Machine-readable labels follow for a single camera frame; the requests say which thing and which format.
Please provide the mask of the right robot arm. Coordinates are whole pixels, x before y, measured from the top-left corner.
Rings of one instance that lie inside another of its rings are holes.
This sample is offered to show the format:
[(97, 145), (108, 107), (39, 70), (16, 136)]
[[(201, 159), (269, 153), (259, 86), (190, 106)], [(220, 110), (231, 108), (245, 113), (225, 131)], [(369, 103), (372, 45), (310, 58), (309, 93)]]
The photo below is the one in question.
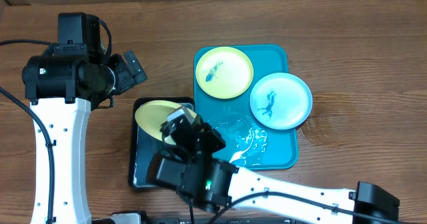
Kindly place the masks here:
[(199, 115), (180, 111), (138, 125), (160, 141), (171, 137), (174, 142), (153, 156), (148, 182), (174, 190), (190, 207), (214, 213), (212, 223), (233, 208), (306, 223), (398, 222), (399, 200), (377, 185), (359, 182), (356, 190), (308, 187), (215, 159), (214, 152), (226, 143)]

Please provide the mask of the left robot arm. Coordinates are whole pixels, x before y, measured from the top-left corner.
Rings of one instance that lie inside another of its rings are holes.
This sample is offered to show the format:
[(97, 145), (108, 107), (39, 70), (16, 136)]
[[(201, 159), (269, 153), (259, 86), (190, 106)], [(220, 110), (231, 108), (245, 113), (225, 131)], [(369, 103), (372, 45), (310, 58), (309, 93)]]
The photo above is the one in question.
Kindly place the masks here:
[(102, 47), (106, 30), (94, 15), (62, 13), (57, 42), (23, 68), (36, 140), (33, 223), (92, 221), (85, 181), (89, 116), (147, 79), (132, 51)]

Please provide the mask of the yellow plate with blue stain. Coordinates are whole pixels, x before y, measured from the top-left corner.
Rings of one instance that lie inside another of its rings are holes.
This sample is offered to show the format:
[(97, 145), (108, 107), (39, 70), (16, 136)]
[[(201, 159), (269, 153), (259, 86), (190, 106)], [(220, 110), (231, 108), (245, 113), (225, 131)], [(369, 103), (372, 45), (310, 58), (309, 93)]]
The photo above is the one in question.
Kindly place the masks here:
[(195, 78), (209, 96), (232, 99), (250, 87), (254, 67), (243, 51), (234, 47), (215, 47), (196, 62)]

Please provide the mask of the light blue plate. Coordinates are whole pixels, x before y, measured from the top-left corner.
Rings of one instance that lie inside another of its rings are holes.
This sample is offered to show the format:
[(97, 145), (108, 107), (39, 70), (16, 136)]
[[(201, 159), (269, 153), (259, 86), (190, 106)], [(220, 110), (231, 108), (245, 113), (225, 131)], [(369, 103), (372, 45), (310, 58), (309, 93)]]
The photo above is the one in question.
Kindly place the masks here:
[(272, 73), (261, 78), (250, 95), (254, 117), (266, 127), (288, 130), (300, 126), (310, 115), (313, 97), (299, 77)]

